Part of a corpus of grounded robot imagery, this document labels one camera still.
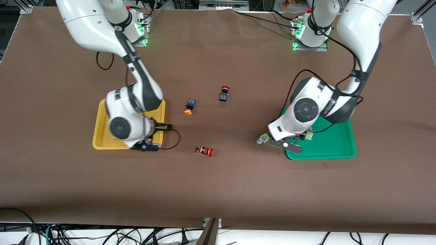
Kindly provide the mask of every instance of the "black connector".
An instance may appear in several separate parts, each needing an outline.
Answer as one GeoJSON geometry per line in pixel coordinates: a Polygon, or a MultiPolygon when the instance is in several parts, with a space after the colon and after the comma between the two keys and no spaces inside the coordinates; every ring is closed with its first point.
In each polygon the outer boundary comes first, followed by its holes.
{"type": "Polygon", "coordinates": [[[154,129],[156,131],[172,130],[173,129],[173,125],[172,124],[165,124],[165,123],[156,123],[156,125],[154,126],[154,129]]]}
{"type": "Polygon", "coordinates": [[[189,240],[186,238],[186,233],[185,233],[185,229],[182,228],[182,245],[186,245],[189,243],[189,240]]]}
{"type": "Polygon", "coordinates": [[[25,237],[23,237],[23,239],[18,243],[18,245],[25,245],[28,236],[29,236],[29,234],[27,234],[25,237]]]}

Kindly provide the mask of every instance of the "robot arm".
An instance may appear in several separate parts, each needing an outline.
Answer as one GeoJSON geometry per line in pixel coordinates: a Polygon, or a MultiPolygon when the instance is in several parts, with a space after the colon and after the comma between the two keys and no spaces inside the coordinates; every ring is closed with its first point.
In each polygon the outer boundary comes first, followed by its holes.
{"type": "Polygon", "coordinates": [[[117,54],[135,77],[136,83],[111,91],[106,96],[109,130],[114,137],[132,148],[138,141],[154,133],[154,121],[139,113],[159,107],[163,99],[160,86],[129,39],[123,32],[115,30],[106,19],[98,0],[56,0],[56,3],[76,43],[89,50],[117,54]]]}
{"type": "Polygon", "coordinates": [[[360,95],[381,49],[380,30],[395,4],[396,0],[349,1],[337,24],[343,44],[357,58],[347,88],[341,91],[314,77],[302,80],[286,113],[268,125],[275,141],[304,133],[319,116],[331,123],[342,123],[352,116],[357,98],[344,93],[360,95]]]}

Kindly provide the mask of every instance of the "green tray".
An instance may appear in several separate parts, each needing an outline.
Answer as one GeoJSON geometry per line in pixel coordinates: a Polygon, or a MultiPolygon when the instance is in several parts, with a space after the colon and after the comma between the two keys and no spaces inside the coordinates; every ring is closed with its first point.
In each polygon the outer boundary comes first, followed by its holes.
{"type": "MultiPolygon", "coordinates": [[[[312,130],[323,130],[330,125],[326,119],[318,117],[312,125],[312,130]]],[[[295,154],[286,151],[286,155],[291,160],[331,160],[331,159],[350,159],[357,155],[356,142],[354,141],[351,121],[333,125],[322,133],[314,133],[311,141],[299,140],[297,145],[303,151],[295,154]]]]}

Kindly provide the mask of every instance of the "yellow tray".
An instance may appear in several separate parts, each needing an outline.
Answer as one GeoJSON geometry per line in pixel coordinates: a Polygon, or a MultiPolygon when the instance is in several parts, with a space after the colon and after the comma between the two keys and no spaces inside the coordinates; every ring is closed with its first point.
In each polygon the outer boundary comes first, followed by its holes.
{"type": "MultiPolygon", "coordinates": [[[[121,140],[116,140],[108,129],[109,117],[106,112],[106,99],[100,101],[99,110],[97,112],[97,120],[95,121],[94,137],[92,138],[92,146],[97,150],[129,150],[121,140]]],[[[153,111],[143,113],[146,116],[152,117],[156,122],[163,123],[165,119],[165,100],[162,100],[159,108],[153,111]]],[[[164,141],[164,133],[158,131],[153,135],[153,143],[162,145],[164,141]]]]}

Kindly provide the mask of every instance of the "wire bundle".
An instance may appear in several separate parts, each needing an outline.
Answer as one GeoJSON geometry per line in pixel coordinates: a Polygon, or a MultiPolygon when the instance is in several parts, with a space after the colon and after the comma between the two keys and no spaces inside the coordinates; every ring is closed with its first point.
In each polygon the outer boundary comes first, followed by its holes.
{"type": "Polygon", "coordinates": [[[28,223],[1,223],[0,224],[0,232],[4,231],[11,231],[16,230],[20,228],[27,228],[29,227],[31,229],[32,233],[35,233],[39,236],[39,244],[41,245],[41,237],[45,239],[46,245],[71,245],[70,240],[78,240],[78,239],[88,239],[88,240],[96,240],[101,238],[106,238],[102,245],[105,245],[108,240],[113,237],[117,236],[117,242],[116,245],[121,244],[124,240],[132,240],[135,242],[136,245],[157,245],[157,241],[169,237],[178,233],[182,233],[182,237],[186,239],[186,232],[188,231],[202,231],[203,229],[182,229],[180,231],[175,231],[170,234],[161,236],[159,238],[156,238],[156,235],[164,230],[165,228],[154,228],[153,232],[151,232],[145,239],[142,239],[142,236],[138,229],[140,228],[147,228],[147,227],[132,227],[132,226],[116,226],[116,229],[114,232],[107,236],[102,237],[68,237],[65,232],[68,230],[78,230],[78,229],[96,229],[96,228],[113,228],[113,226],[95,226],[95,225],[72,225],[72,224],[42,224],[42,223],[36,223],[26,212],[24,212],[21,209],[18,208],[0,208],[0,211],[6,210],[6,211],[17,211],[22,214],[24,214],[30,221],[31,224],[28,223]],[[132,229],[131,231],[124,233],[122,229],[132,229]],[[136,239],[133,237],[133,233],[136,232],[139,236],[139,239],[136,239]]]}

